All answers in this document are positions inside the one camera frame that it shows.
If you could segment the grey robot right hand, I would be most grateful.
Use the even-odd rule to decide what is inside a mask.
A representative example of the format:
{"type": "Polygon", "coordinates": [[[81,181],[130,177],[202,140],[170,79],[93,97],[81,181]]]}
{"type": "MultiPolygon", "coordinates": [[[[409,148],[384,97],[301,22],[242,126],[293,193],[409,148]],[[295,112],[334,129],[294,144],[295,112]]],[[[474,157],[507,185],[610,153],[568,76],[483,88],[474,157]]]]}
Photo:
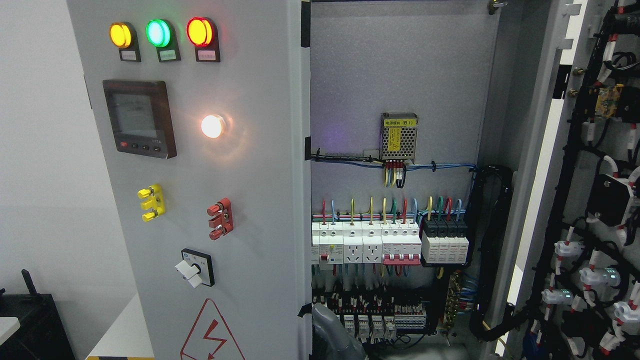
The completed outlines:
{"type": "Polygon", "coordinates": [[[368,357],[358,339],[345,330],[338,316],[326,305],[316,303],[311,308],[316,335],[327,345],[327,360],[366,360],[368,357]]]}

